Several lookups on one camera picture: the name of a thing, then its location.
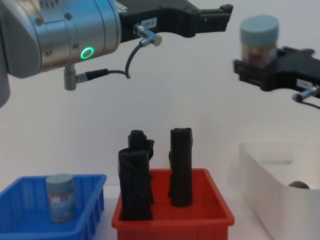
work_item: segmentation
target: white plastic container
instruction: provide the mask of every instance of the white plastic container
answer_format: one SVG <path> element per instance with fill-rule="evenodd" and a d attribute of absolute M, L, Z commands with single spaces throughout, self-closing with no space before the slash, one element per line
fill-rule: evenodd
<path fill-rule="evenodd" d="M 320 239 L 320 144 L 243 143 L 240 168 L 243 194 L 274 240 Z"/>

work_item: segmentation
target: red plastic basket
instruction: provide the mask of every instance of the red plastic basket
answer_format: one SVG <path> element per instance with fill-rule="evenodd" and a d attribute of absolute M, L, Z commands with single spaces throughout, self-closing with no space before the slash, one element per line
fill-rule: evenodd
<path fill-rule="evenodd" d="M 123 221 L 118 199 L 112 226 L 118 240 L 227 240 L 235 218 L 206 169 L 192 169 L 193 205 L 174 207 L 168 196 L 170 169 L 150 170 L 153 220 Z"/>

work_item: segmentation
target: jar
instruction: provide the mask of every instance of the jar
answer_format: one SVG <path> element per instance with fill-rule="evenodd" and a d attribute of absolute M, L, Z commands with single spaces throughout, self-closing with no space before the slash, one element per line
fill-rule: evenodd
<path fill-rule="evenodd" d="M 241 23 L 242 60 L 252 66 L 264 68 L 277 58 L 279 21 L 274 16 L 259 15 Z"/>
<path fill-rule="evenodd" d="M 74 178 L 70 174 L 57 174 L 45 180 L 50 218 L 65 223 L 76 216 Z"/>

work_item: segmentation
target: gray jar lid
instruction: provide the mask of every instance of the gray jar lid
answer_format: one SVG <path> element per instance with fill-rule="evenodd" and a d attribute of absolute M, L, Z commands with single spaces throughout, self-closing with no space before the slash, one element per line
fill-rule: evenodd
<path fill-rule="evenodd" d="M 279 21 L 274 16 L 259 15 L 241 23 L 241 42 L 252 47 L 273 45 L 279 35 Z"/>
<path fill-rule="evenodd" d="M 45 180 L 45 186 L 48 194 L 71 192 L 74 189 L 74 177 L 70 174 L 52 175 Z"/>

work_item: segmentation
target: blue plastic basket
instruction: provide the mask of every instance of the blue plastic basket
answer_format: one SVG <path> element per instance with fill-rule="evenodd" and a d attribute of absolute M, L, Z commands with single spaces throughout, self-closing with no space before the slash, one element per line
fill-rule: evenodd
<path fill-rule="evenodd" d="M 0 193 L 0 240 L 91 240 L 104 206 L 106 175 L 75 175 L 76 218 L 51 222 L 46 176 L 21 177 Z"/>

